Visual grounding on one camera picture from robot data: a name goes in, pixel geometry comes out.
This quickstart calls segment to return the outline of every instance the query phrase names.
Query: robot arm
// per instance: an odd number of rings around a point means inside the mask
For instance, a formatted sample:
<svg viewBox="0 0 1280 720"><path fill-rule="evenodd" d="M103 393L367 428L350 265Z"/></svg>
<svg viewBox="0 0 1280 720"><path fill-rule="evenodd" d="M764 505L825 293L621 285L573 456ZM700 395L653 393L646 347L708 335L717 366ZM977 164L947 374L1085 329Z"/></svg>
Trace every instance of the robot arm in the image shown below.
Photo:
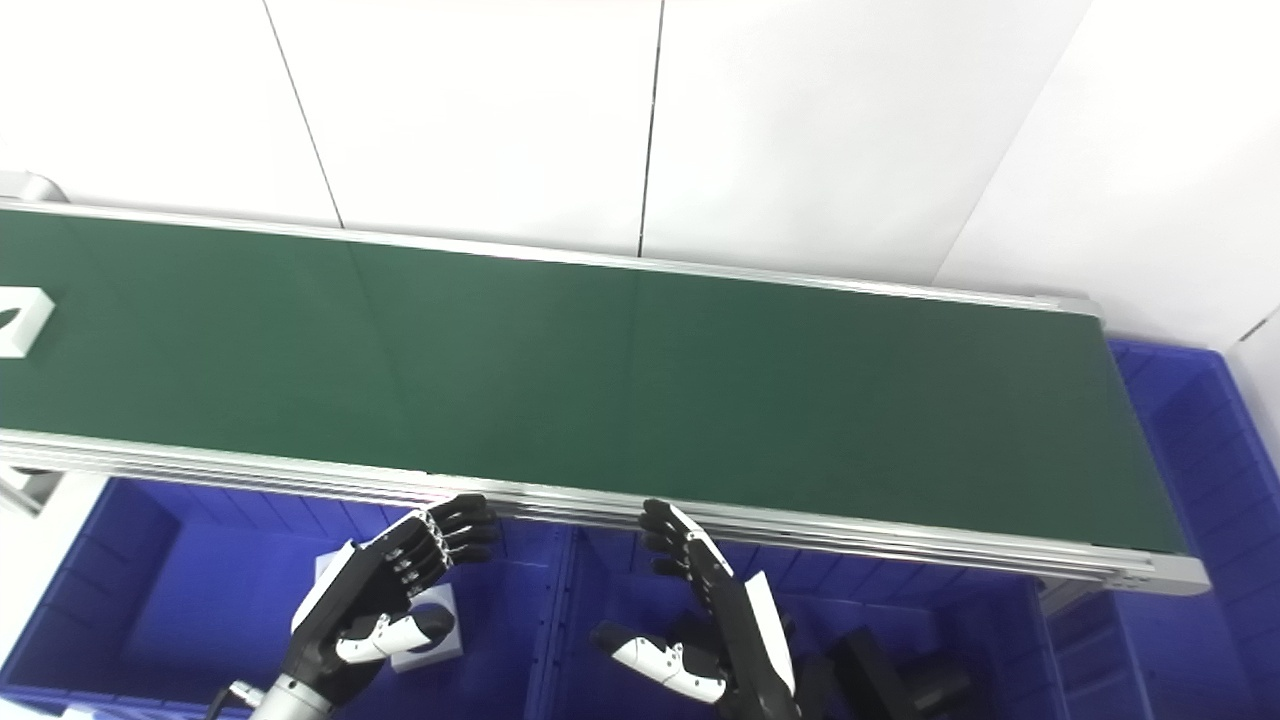
<svg viewBox="0 0 1280 720"><path fill-rule="evenodd" d="M710 612L724 657L603 623L593 641L611 657L664 687L714 703L728 717L797 719L791 655L768 579L739 580L705 530L678 507L648 500L640 527L654 571L684 578Z"/></svg>
<svg viewBox="0 0 1280 720"><path fill-rule="evenodd" d="M348 541L298 606L275 684L266 693L230 689L256 702L251 720L326 720L393 653L448 635L448 610L410 612L410 601L454 564L489 560L495 520L483 495L460 495L408 512L367 543Z"/></svg>

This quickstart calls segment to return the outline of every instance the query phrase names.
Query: white block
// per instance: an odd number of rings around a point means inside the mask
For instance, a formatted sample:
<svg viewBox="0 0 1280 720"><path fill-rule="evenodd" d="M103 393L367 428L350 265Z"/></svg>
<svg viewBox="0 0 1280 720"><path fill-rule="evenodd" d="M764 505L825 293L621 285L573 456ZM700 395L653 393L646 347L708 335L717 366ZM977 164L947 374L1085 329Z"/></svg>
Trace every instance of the white block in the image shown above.
<svg viewBox="0 0 1280 720"><path fill-rule="evenodd" d="M38 287L0 287L0 357L26 357L52 311Z"/></svg>
<svg viewBox="0 0 1280 720"><path fill-rule="evenodd" d="M333 560L335 552L316 557L315 575L320 578L325 568ZM439 644L425 652L397 652L392 655L392 670L404 673L425 665L434 665L445 660L462 656L462 621L458 618L458 603L453 598L453 585L433 585L413 596L410 601L411 610L417 610L424 605L439 605L453 615L453 632L451 632Z"/></svg>

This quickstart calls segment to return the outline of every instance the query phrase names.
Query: black robotic finger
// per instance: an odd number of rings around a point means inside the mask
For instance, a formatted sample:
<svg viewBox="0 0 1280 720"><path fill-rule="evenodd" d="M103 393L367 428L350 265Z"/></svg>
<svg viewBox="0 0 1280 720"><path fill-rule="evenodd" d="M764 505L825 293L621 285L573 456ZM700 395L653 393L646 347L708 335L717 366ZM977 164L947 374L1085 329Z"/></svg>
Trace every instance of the black robotic finger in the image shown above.
<svg viewBox="0 0 1280 720"><path fill-rule="evenodd" d="M426 533L419 539L417 544L412 547L401 547L394 557L389 557L387 562L392 566L392 570L397 573L404 573L407 569L413 566L420 566L426 562L443 562L444 561L444 548L436 541L435 536Z"/></svg>
<svg viewBox="0 0 1280 720"><path fill-rule="evenodd" d="M493 525L498 521L498 515L493 510L479 509L466 512L454 512L448 518L439 518L435 525L443 534L456 533L472 525Z"/></svg>
<svg viewBox="0 0 1280 720"><path fill-rule="evenodd" d="M659 575L669 575L672 578L681 578L685 580L689 579L689 566L669 557L654 557L649 561L649 566Z"/></svg>
<svg viewBox="0 0 1280 720"><path fill-rule="evenodd" d="M493 550L486 544L465 544L449 550L449 557L457 562L488 562L493 557Z"/></svg>
<svg viewBox="0 0 1280 720"><path fill-rule="evenodd" d="M367 547L369 550L384 553L387 560L396 560L407 550L416 547L420 542L430 537L431 532L426 523L422 521L421 515L410 514L390 528L387 528Z"/></svg>
<svg viewBox="0 0 1280 720"><path fill-rule="evenodd" d="M429 562L410 568L399 575L399 582L404 587L404 594L412 600L413 596L434 585L448 568L444 562Z"/></svg>
<svg viewBox="0 0 1280 720"><path fill-rule="evenodd" d="M458 515L462 512L476 512L484 511L489 507L489 501L477 492L465 492L462 495L456 495L449 500L428 507L431 519L438 524L443 520L451 518L452 515Z"/></svg>
<svg viewBox="0 0 1280 720"><path fill-rule="evenodd" d="M685 533L681 532L680 528L672 525L662 515L655 515L652 512L641 512L639 521L640 527L644 528L645 530L666 538L671 538L672 541L678 541L685 537Z"/></svg>
<svg viewBox="0 0 1280 720"><path fill-rule="evenodd" d="M498 528L493 525L471 525L456 533L444 536L444 544L460 547L471 543L489 543L498 539Z"/></svg>
<svg viewBox="0 0 1280 720"><path fill-rule="evenodd" d="M682 546L676 544L667 536L659 536L657 533L645 533L641 542L648 550L652 550L654 552L662 552L673 556L684 555Z"/></svg>
<svg viewBox="0 0 1280 720"><path fill-rule="evenodd" d="M677 511L673 505L671 505L666 500L658 500L655 497L650 497L649 500L644 501L644 515L641 515L640 518L641 518L641 525L644 524L644 519L649 518L650 523L653 523L654 525L657 525L658 523L667 525L680 537L684 537L685 533L692 529L685 521L682 514Z"/></svg>

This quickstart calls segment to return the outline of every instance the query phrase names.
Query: black mechanical part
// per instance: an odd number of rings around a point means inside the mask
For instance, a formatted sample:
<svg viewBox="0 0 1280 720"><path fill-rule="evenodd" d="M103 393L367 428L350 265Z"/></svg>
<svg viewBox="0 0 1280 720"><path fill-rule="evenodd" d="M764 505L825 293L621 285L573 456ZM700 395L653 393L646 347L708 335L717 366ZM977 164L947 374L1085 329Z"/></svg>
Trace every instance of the black mechanical part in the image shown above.
<svg viewBox="0 0 1280 720"><path fill-rule="evenodd" d="M963 705L973 685L964 666L942 653L895 667L867 628L841 638L828 657L858 720L936 717Z"/></svg>

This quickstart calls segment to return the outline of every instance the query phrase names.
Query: aluminum frame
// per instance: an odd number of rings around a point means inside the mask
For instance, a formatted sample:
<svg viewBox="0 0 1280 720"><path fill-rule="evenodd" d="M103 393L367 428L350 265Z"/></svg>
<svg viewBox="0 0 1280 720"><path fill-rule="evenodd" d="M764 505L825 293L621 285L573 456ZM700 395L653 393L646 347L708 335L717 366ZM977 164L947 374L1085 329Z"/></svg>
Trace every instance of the aluminum frame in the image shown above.
<svg viewBox="0 0 1280 720"><path fill-rule="evenodd" d="M645 500L628 493L13 429L0 429L0 459L63 471L392 505L483 492L504 516L622 529L635 528ZM727 541L982 568L1161 594L1197 594L1210 587L1194 557L717 502L680 505L712 536Z"/></svg>

